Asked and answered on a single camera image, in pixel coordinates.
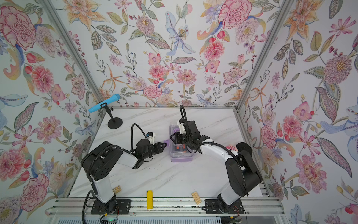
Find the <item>purple plastic tool box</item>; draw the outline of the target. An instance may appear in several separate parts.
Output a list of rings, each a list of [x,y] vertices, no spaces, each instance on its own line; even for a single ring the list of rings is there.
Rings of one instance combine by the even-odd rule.
[[[171,162],[189,162],[193,160],[194,154],[184,144],[175,144],[171,136],[175,132],[180,132],[179,127],[171,123],[169,126],[169,146]]]

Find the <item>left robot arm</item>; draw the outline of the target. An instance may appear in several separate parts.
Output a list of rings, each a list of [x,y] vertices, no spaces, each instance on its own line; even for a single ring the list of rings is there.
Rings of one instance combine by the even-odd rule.
[[[108,141],[97,146],[81,162],[96,199],[102,203],[108,203],[115,196],[109,173],[117,163],[131,169],[138,169],[146,162],[146,159],[152,159],[155,155],[162,153],[166,146],[165,142],[152,144],[148,139],[141,139],[134,152]]]

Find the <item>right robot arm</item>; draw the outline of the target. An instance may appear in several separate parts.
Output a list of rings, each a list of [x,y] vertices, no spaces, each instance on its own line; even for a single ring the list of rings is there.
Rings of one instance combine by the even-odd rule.
[[[230,150],[200,134],[195,121],[180,119],[177,125],[179,131],[170,136],[173,143],[185,145],[193,153],[198,152],[225,164],[228,186],[215,202],[220,209],[232,207],[263,181],[249,144],[240,142],[236,145],[236,151]]]

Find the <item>black microphone stand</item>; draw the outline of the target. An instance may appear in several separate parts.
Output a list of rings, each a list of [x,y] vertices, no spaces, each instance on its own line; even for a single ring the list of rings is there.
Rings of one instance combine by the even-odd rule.
[[[118,129],[123,125],[123,121],[121,118],[113,116],[112,112],[114,111],[114,109],[112,107],[105,106],[102,109],[104,109],[107,112],[107,114],[110,116],[110,120],[107,123],[109,129],[112,130]]]

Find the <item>pink striped ball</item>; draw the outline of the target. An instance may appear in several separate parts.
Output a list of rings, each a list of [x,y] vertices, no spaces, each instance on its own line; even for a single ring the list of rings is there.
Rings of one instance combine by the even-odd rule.
[[[238,149],[236,148],[236,146],[227,146],[226,147],[228,150],[230,150],[230,151],[235,151],[235,152],[238,152]]]

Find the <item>small wooden tag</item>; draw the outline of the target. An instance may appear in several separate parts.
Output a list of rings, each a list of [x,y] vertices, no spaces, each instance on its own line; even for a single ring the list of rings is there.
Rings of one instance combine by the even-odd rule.
[[[112,190],[113,190],[114,194],[117,194],[117,193],[119,193],[122,189],[121,189],[121,186],[118,185],[118,186],[114,187]]]

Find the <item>black round pad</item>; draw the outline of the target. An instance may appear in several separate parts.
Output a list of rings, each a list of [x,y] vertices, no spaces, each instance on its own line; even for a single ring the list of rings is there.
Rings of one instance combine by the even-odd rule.
[[[237,151],[238,152],[248,152],[250,154],[250,156],[252,156],[252,148],[249,144],[245,143],[245,142],[240,142],[236,145]]]

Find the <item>blue microphone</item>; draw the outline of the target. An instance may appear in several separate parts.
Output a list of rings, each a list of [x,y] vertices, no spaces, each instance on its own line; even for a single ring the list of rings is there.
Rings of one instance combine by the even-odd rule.
[[[116,102],[118,100],[120,100],[120,95],[119,94],[115,94],[113,95],[112,97],[98,103],[97,105],[93,106],[92,108],[90,108],[88,111],[89,113],[93,113],[97,110],[100,110],[102,108],[104,108],[105,106],[108,106],[109,104],[113,103],[113,102]]]

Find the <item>yellow block on rail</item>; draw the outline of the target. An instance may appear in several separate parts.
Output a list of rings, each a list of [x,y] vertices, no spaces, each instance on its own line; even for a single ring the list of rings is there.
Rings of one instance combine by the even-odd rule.
[[[146,192],[146,208],[147,210],[153,209],[153,191],[148,190]]]

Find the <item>wooden block on rail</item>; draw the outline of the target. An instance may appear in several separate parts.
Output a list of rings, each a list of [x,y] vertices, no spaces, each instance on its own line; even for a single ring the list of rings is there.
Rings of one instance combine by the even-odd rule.
[[[198,192],[196,192],[196,191],[193,192],[193,193],[192,193],[192,197],[193,197],[193,199],[194,199],[194,201],[195,201],[195,203],[196,203],[197,205],[201,204],[202,200],[201,200],[201,198],[200,198]]]

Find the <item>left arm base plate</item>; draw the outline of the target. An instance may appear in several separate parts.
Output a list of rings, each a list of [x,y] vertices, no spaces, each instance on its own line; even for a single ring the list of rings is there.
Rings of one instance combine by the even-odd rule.
[[[103,203],[99,200],[95,200],[93,208],[91,209],[91,215],[107,215],[117,214],[117,215],[128,215],[131,208],[130,199],[116,199],[115,201],[109,201],[108,203]]]

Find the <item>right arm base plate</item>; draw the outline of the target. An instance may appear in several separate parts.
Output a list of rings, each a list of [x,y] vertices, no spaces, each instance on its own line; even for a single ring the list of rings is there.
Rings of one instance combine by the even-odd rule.
[[[231,205],[227,205],[219,199],[206,199],[201,209],[208,215],[241,215],[245,213],[240,199]]]

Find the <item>aluminium front rail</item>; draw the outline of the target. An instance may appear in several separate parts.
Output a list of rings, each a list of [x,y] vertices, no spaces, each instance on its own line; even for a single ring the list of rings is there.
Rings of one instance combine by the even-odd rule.
[[[196,217],[206,216],[202,210],[205,197],[196,204],[191,197],[155,197],[153,209],[147,209],[145,197],[131,198],[129,214],[123,217]],[[243,197],[242,207],[247,217],[254,216],[284,216],[282,203],[273,197]],[[48,217],[81,217],[84,198],[64,198],[55,200],[53,206],[45,211]]]

